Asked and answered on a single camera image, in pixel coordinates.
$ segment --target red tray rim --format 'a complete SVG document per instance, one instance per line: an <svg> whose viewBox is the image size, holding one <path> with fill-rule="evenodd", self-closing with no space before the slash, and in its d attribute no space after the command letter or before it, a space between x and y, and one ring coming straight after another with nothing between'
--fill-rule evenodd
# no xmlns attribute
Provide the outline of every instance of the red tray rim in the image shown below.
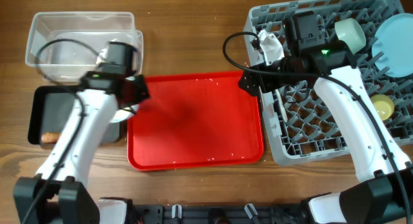
<svg viewBox="0 0 413 224"><path fill-rule="evenodd" d="M229 72L209 72L209 73L194 73L194 74L180 74L180 75L170 75L170 76L150 76L146 77L145 80L147 83L151 82L161 82L161 81L179 81L179 80L187 80L187 79L209 79L209 78L217 78L217 77L240 77L243 75L242 71L229 71ZM230 165L240 165L240 164L248 164L248 163L255 163L264 154L264 138L263 138L263 129L261 125L261 114L259 109L259 102L258 97L252 97L255 100L253 110L254 110L254 119L256 122L256 137L258 140L258 153L256 156L251 158L246 158L243 160L234 159L228 161L206 161L202 163L180 163L180 164L167 164L167 165L157 165L157 166L142 166L133 158L134 148L132 147L132 142L129 141L130 137L133 136L133 124L132 120L128 120L128 130L127 130L127 158L128 162L132 167L140 171L157 171L157 170L172 170L175 169L182 169L182 168L199 168L199 167L211 167L211 166L230 166Z"/></svg>

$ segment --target light blue plate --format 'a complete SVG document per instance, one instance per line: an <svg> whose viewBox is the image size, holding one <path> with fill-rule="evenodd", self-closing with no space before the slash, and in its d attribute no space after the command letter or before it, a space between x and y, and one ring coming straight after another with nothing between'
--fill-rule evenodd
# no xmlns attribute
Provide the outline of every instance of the light blue plate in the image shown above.
<svg viewBox="0 0 413 224"><path fill-rule="evenodd" d="M372 56L384 55L376 61L379 70L390 68L386 75L404 77L413 73L413 14L398 14L387 19L377 30L378 40Z"/></svg>

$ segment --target yellow bowl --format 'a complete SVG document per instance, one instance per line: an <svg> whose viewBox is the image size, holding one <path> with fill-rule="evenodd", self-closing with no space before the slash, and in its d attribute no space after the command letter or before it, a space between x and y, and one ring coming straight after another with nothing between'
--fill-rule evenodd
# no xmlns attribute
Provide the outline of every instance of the yellow bowl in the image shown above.
<svg viewBox="0 0 413 224"><path fill-rule="evenodd" d="M371 100L382 121L388 119L393 114L394 103L388 96L378 94L372 96Z"/></svg>

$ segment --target wooden surface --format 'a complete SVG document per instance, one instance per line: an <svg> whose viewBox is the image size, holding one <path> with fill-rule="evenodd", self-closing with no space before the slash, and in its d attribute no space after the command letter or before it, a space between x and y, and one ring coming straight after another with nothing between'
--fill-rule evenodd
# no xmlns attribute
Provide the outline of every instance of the wooden surface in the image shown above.
<svg viewBox="0 0 413 224"><path fill-rule="evenodd" d="M20 176L32 176L50 149L26 139L34 90L46 84L25 65L32 18L37 12L126 11L144 33L147 76L236 70L227 63L224 39L243 29L250 8L293 0L0 0L0 220L17 223L12 199ZM401 0L411 12L413 0ZM245 44L235 39L230 55L247 61ZM403 147L413 156L413 147ZM298 202L357 183L350 156L279 167L268 144L253 165L142 173L126 158L125 140L99 147L88 189L101 196L133 198L137 204L217 205Z"/></svg>

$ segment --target green light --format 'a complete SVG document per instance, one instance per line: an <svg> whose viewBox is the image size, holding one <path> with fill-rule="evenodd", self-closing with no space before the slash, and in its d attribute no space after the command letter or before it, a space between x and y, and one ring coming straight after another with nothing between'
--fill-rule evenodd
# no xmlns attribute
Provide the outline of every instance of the green light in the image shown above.
<svg viewBox="0 0 413 224"><path fill-rule="evenodd" d="M327 55L330 52L330 50L321 50L321 53L323 53L323 55Z"/></svg>

